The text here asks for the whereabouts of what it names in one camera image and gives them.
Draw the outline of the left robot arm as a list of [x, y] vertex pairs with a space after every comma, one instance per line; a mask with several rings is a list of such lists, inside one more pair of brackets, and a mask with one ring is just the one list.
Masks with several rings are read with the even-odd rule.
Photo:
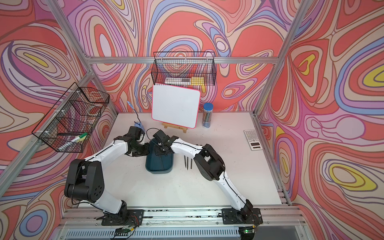
[[123, 155], [148, 155], [149, 144], [142, 142], [144, 135], [141, 128], [131, 126], [127, 134], [114, 138], [112, 143], [94, 155], [73, 160], [66, 179], [65, 196], [85, 201], [107, 214], [119, 214], [124, 201], [105, 190], [103, 170]]

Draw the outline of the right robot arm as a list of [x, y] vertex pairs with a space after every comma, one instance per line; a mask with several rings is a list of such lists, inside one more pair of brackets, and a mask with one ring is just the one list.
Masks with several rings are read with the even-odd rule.
[[238, 218], [245, 221], [253, 217], [252, 203], [232, 183], [224, 160], [211, 145], [193, 145], [177, 136], [170, 137], [162, 130], [157, 131], [153, 137], [158, 142], [155, 148], [158, 156], [173, 153], [192, 159], [201, 175], [206, 180], [215, 182], [225, 194]]

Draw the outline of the teal plastic storage box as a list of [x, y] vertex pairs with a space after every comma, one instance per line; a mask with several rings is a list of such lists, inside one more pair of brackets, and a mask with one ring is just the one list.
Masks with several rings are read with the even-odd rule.
[[157, 156], [155, 150], [159, 149], [156, 139], [149, 142], [149, 154], [146, 157], [146, 170], [152, 174], [168, 174], [174, 165], [174, 154]]

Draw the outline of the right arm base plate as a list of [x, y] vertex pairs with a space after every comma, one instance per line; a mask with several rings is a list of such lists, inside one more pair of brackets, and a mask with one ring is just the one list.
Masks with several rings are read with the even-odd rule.
[[244, 217], [240, 211], [233, 208], [222, 209], [222, 212], [218, 214], [218, 217], [222, 218], [224, 225], [250, 225], [259, 226], [263, 223], [262, 214], [259, 208], [253, 208], [252, 214], [247, 214]]

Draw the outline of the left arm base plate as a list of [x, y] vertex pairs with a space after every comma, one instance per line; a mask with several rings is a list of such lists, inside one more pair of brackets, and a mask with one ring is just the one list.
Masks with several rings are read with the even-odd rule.
[[117, 214], [105, 213], [102, 226], [134, 226], [138, 227], [144, 219], [144, 210], [125, 209]]

